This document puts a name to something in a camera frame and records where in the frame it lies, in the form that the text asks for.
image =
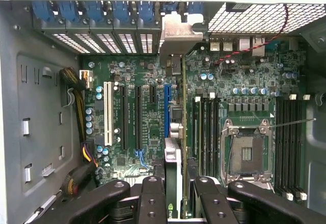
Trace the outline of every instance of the yellow wire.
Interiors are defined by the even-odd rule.
[[[84,155],[84,157],[86,158],[86,160],[88,160],[88,162],[91,162],[91,161],[92,161],[92,160],[88,157],[88,155],[86,154],[85,147],[83,147],[83,155]]]

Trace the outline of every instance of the motherboard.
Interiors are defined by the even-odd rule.
[[[197,45],[184,57],[185,82],[181,73],[162,68],[158,56],[82,56],[81,72],[89,77],[86,133],[95,144],[99,185],[113,179],[133,185],[152,175],[165,157],[166,138],[183,139],[186,106],[183,153],[196,160],[199,175],[224,185],[248,180],[282,194],[289,174],[282,158],[291,158],[293,173],[300,173],[304,142],[282,145],[284,129],[273,127],[305,118],[305,50],[283,50],[277,42],[263,57],[227,54]],[[286,108],[278,111],[280,106],[289,106],[297,118],[286,116]]]

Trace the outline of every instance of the green circuit board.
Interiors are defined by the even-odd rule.
[[[231,120],[238,126],[257,126],[262,120],[267,119],[270,125],[274,125],[276,98],[273,95],[278,93],[279,97],[288,98],[292,93],[305,92],[305,77],[300,71],[306,60],[303,50],[287,52],[267,50],[263,62],[257,57],[239,54],[230,58],[235,61],[234,64],[226,64],[223,61],[216,65],[216,62],[226,54],[198,50],[186,56],[187,156],[199,160],[202,175],[219,179],[222,163],[219,155],[224,156],[226,163],[230,151],[230,142],[226,138],[223,153],[220,152],[220,136],[226,120]],[[165,85],[171,85],[173,103],[169,103],[169,106],[170,104],[181,106],[182,76],[167,77],[165,69],[159,64],[158,56],[83,56],[82,68],[93,72],[94,88],[85,93],[86,108],[94,110],[93,131],[87,137],[95,140],[94,154],[104,172],[103,176],[98,178],[100,185],[112,179],[134,183],[138,176],[151,175],[152,160],[164,157]],[[297,74],[297,78],[286,78],[283,74],[287,72]],[[208,79],[209,74],[213,76],[211,80]],[[103,98],[98,99],[96,92],[97,87],[103,88],[104,82],[119,83],[113,95],[113,124],[114,129],[118,129],[119,132],[115,133],[111,146],[105,146],[103,142],[104,105]],[[127,111],[122,109],[122,88],[126,90]],[[141,93],[142,107],[141,145],[136,142],[137,88]],[[241,89],[244,88],[247,93],[240,95]],[[256,89],[255,94],[249,94],[251,88]],[[265,89],[265,94],[259,94],[261,89]],[[126,134],[123,149],[120,131],[126,119],[127,131],[123,132]],[[262,139],[265,142],[262,149],[263,170],[266,170],[269,160],[269,162],[275,160],[275,134],[270,137],[272,145],[268,144],[268,138]],[[210,142],[215,142],[216,148],[208,152]],[[98,152],[97,146],[107,148],[108,154]],[[139,149],[143,150],[143,160],[135,154]],[[214,157],[209,158],[209,154],[214,154]]]

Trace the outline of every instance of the white pci slot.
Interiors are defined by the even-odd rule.
[[[113,143],[113,82],[104,82],[104,144]]]

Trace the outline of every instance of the ventilation grille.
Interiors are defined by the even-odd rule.
[[[119,34],[119,37],[128,53],[137,53],[131,34]]]
[[[97,34],[97,37],[107,46],[111,53],[121,53],[109,34]]]
[[[88,50],[80,46],[78,43],[76,43],[74,40],[72,40],[70,37],[68,37],[66,34],[53,34],[54,37],[58,38],[60,41],[66,43],[68,46],[72,47],[76,51],[80,53],[90,53]]]
[[[153,53],[152,43],[153,43],[153,35],[152,34],[141,34],[141,42],[143,53]]]
[[[322,4],[288,4],[289,19],[284,33],[303,27],[326,15]],[[274,34],[285,21],[283,4],[251,5],[243,13],[225,11],[225,4],[210,21],[208,30],[213,33]]]
[[[105,53],[105,51],[87,34],[75,34],[81,41],[87,46],[93,49],[97,53]]]

